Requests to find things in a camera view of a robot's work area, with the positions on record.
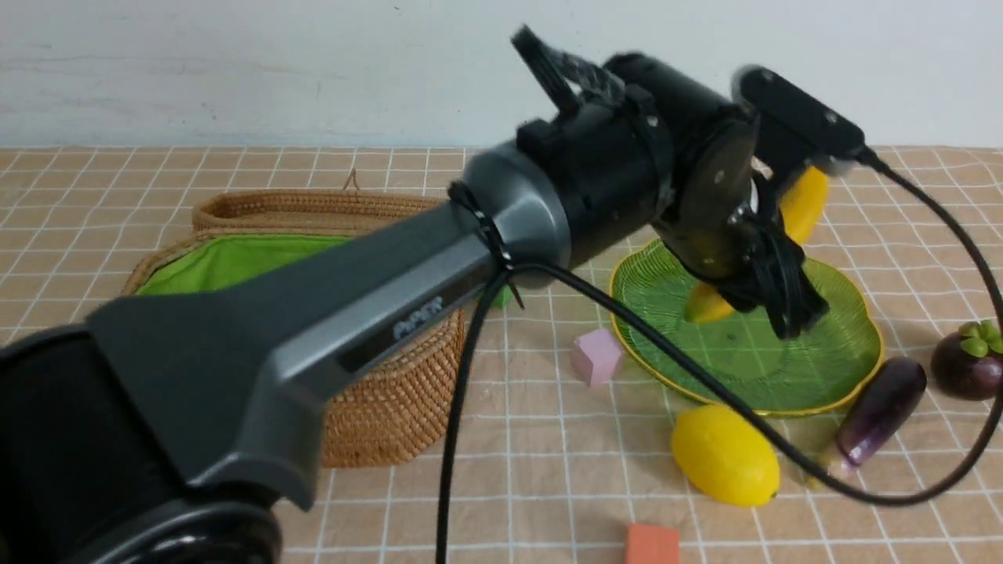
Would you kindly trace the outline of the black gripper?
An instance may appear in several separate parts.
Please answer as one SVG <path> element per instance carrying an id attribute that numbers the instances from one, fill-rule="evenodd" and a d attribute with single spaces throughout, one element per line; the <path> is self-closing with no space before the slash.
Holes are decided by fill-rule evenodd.
<path id="1" fill-rule="evenodd" d="M 763 308 L 792 339 L 827 314 L 788 235 L 780 195 L 753 168 L 759 119 L 654 57 L 598 65 L 520 28 L 512 45 L 555 104 L 517 149 L 551 179 L 570 230 L 569 267 L 651 226 L 689 275 L 738 312 Z"/>

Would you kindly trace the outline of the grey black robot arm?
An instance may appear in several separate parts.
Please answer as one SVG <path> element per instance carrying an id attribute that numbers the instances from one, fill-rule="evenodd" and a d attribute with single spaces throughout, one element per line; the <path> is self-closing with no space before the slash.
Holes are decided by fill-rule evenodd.
<path id="1" fill-rule="evenodd" d="M 827 107 L 764 67 L 732 99 L 638 52 L 512 45 L 558 114 L 434 204 L 219 291 L 116 298 L 2 350 L 4 563 L 275 563 L 315 499 L 328 401 L 501 283 L 572 282 L 642 225 L 777 337 L 827 313 L 780 199 L 834 156 Z"/>

